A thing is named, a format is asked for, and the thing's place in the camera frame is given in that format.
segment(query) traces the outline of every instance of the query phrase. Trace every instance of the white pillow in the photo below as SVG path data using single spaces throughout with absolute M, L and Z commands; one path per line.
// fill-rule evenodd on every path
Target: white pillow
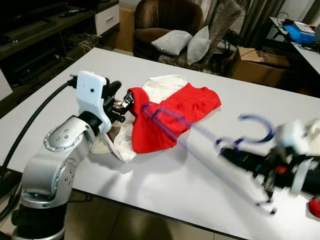
M 200 61 L 208 52 L 211 40 L 209 40 L 209 28 L 203 27 L 194 35 L 188 44 L 186 58 L 188 65 Z
M 191 39 L 192 35 L 186 31 L 172 30 L 151 44 L 162 53 L 178 56 Z

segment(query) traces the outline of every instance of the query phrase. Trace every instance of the cardboard box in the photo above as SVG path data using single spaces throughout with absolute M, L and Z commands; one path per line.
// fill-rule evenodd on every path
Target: cardboard box
M 249 83 L 276 87 L 289 67 L 285 56 L 238 47 L 227 77 Z

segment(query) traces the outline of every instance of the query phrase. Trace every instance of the red cloth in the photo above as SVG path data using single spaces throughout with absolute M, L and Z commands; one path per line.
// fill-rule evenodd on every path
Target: red cloth
M 310 212 L 320 218 L 320 198 L 314 197 L 308 202 Z
M 128 92 L 133 93 L 134 99 L 133 108 L 130 110 L 135 116 L 132 148 L 138 154 L 172 148 L 177 144 L 176 139 L 168 135 L 143 112 L 143 105 L 150 105 L 146 110 L 151 115 L 158 109 L 165 109 L 183 116 L 183 119 L 190 124 L 201 120 L 221 105 L 214 91 L 207 87 L 195 88 L 190 83 L 159 104 L 149 101 L 147 93 L 140 87 L 130 88 Z M 157 115 L 156 120 L 173 133 L 175 138 L 190 129 L 188 125 L 163 112 Z

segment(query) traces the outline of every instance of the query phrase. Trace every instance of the white table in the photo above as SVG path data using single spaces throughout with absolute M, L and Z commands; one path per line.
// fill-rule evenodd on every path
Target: white table
M 283 35 L 286 36 L 288 34 L 288 32 L 283 29 L 282 27 L 278 27 L 278 21 L 279 23 L 282 23 L 284 21 L 284 19 L 278 19 L 276 17 L 269 17 L 270 20 L 272 21 L 273 25 L 275 25 L 276 29 Z M 296 43 L 296 42 L 292 42 L 292 41 L 288 41 L 289 43 L 291 43 L 295 49 L 299 52 L 299 54 L 311 65 L 311 67 L 314 68 L 314 70 L 316 70 L 318 72 L 318 74 L 320 74 L 320 53 L 314 52 L 314 51 L 309 51 L 306 49 L 303 49 L 300 47 L 300 44 Z
M 237 117 L 242 113 L 264 116 L 275 126 L 295 118 L 306 123 L 319 117 L 318 98 L 94 48 L 0 120 L 0 164 L 35 109 L 70 79 L 69 74 L 77 74 L 80 70 L 95 72 L 111 81 L 122 81 L 116 94 L 118 99 L 128 88 L 142 86 L 148 77 L 180 74 L 195 87 L 207 86 L 217 92 L 222 106 L 199 124 L 219 137 L 261 137 L 265 134 L 258 123 L 238 121 Z M 29 159 L 41 148 L 45 134 L 70 115 L 77 114 L 75 93 L 72 88 L 65 89 L 43 110 L 13 155 L 10 169 L 22 172 Z M 73 187 L 239 238 L 320 239 L 320 223 L 306 211 L 309 196 L 295 197 L 289 195 L 287 189 L 277 189 L 272 205 L 278 208 L 277 214 L 262 214 L 252 202 L 248 203 L 230 187 L 236 186 L 255 201 L 264 200 L 263 189 L 251 179 L 250 173 L 218 157 L 213 143 L 194 129 L 182 137 L 201 153 L 207 166 L 180 146 L 138 154 L 130 163 L 122 163 L 111 154 L 89 155 L 80 164 Z M 270 142 L 249 148 L 265 154 L 272 145 Z

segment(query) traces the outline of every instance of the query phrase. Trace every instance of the brown armchair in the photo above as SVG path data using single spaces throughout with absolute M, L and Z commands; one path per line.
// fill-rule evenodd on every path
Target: brown armchair
M 190 0 L 142 0 L 134 14 L 133 55 L 158 61 L 160 52 L 151 44 L 171 30 L 195 35 L 203 22 L 199 5 Z
M 191 69 L 195 71 L 203 71 L 208 65 L 214 51 L 225 36 L 228 29 L 234 23 L 234 21 L 241 14 L 240 6 L 234 0 L 227 0 L 223 9 L 217 14 L 209 30 L 209 38 L 211 40 L 208 52 L 204 57 L 191 65 L 187 63 L 187 51 L 180 53 L 179 56 L 169 56 L 162 54 L 159 57 L 159 62 L 163 64 L 173 65 L 185 69 Z

